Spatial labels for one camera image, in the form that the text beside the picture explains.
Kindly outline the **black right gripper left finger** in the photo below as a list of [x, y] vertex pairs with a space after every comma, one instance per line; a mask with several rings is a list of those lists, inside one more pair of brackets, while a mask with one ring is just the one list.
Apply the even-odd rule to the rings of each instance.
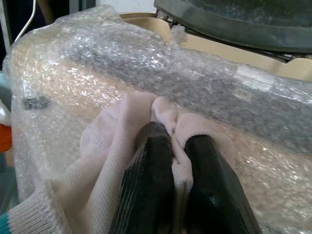
[[170, 234], [175, 186], [170, 137], [159, 122], [136, 136], [136, 151], [126, 167], [109, 234]]

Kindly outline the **dark grey washer lid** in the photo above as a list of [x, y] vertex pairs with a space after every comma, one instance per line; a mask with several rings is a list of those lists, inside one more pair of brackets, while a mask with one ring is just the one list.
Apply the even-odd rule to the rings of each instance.
[[312, 0], [155, 0], [201, 34], [251, 48], [312, 53]]

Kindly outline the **orange object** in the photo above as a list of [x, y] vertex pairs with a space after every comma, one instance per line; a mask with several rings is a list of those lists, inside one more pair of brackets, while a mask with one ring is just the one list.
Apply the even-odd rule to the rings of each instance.
[[6, 152], [12, 148], [12, 130], [11, 127], [0, 123], [0, 153]]

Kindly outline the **clear bubble wrap sheet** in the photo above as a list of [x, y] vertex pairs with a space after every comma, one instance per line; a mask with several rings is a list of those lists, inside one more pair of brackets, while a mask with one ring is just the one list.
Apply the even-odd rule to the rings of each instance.
[[102, 110], [151, 93], [232, 141], [230, 166], [262, 234], [312, 234], [312, 81], [182, 48], [184, 27], [170, 29], [168, 43], [100, 6], [13, 44], [3, 69], [20, 203], [80, 158], [82, 133]]

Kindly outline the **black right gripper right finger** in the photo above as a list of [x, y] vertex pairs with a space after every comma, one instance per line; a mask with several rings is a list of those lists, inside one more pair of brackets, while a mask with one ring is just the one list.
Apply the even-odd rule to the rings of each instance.
[[187, 234], [262, 234], [236, 173], [212, 138], [193, 136], [184, 151], [193, 173]]

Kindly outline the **white knit garment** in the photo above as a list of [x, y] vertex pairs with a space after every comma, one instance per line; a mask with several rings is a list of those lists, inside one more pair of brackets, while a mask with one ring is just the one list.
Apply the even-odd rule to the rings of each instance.
[[163, 124], [172, 141], [173, 234], [186, 234], [183, 218], [193, 185], [191, 162], [184, 152], [187, 140], [209, 135], [230, 165], [234, 146], [212, 121], [141, 92], [126, 94], [97, 115], [82, 133], [80, 158], [60, 179], [42, 182], [26, 200], [1, 215], [0, 234], [108, 234], [135, 137], [151, 120]]

